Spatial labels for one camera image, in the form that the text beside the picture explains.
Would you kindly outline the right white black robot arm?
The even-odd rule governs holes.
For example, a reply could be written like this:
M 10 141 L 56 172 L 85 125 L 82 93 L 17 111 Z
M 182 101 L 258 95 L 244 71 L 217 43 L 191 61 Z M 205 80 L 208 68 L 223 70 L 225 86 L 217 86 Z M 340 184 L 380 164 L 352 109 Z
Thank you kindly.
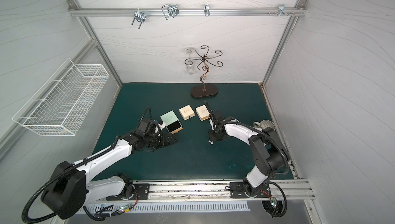
M 243 191 L 248 197 L 258 195 L 261 187 L 267 186 L 275 175 L 290 171 L 289 153 L 274 129 L 255 128 L 232 117 L 224 118 L 218 111 L 209 112 L 209 122 L 210 143 L 234 137 L 250 147 L 255 165 L 243 180 Z

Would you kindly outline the large cream drawer jewelry box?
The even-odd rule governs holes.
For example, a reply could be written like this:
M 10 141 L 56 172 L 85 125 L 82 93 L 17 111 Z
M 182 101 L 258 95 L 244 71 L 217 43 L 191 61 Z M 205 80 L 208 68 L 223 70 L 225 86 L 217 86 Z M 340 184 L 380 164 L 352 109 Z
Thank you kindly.
M 207 120 L 207 119 L 210 118 L 209 111 L 208 111 L 208 109 L 206 108 L 205 105 L 196 107 L 195 110 L 196 110 L 196 113 L 197 113 L 200 121 L 204 121 L 204 120 Z

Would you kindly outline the mint green jewelry box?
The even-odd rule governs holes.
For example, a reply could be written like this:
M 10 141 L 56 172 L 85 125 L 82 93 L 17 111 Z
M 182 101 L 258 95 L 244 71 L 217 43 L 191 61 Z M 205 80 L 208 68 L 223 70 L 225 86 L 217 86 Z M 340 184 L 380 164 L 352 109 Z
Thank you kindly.
M 183 126 L 174 111 L 170 111 L 160 116 L 163 123 L 165 123 L 167 130 L 171 134 L 178 133 L 183 129 Z

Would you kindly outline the small cream jewelry box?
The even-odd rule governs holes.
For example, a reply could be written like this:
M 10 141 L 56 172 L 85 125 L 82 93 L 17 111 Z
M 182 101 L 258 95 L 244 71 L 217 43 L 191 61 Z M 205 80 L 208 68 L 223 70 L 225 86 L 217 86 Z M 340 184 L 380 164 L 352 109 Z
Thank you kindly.
M 188 119 L 190 119 L 190 118 L 195 116 L 195 112 L 194 112 L 193 108 L 190 105 L 187 105 L 187 106 L 185 106 L 183 108 L 180 108 L 179 112 L 180 112 L 180 114 L 181 114 L 181 116 L 182 116 L 184 121 L 186 121 L 186 120 L 188 120 Z

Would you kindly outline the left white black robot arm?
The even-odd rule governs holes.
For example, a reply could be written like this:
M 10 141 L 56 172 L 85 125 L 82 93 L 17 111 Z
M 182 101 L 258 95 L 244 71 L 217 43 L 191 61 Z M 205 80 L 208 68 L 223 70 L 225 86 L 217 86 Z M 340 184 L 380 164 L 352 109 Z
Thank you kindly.
M 127 179 L 124 176 L 113 176 L 105 180 L 94 178 L 116 162 L 143 150 L 172 146 L 177 139 L 170 133 L 142 135 L 135 131 L 117 136 L 114 143 L 90 157 L 68 163 L 60 163 L 51 178 L 41 186 L 29 199 L 22 210 L 21 219 L 26 224 L 36 224 L 55 216 L 68 219 L 87 204 L 120 195 L 125 191 Z M 32 218 L 30 208 L 37 198 L 52 210 L 51 214 Z

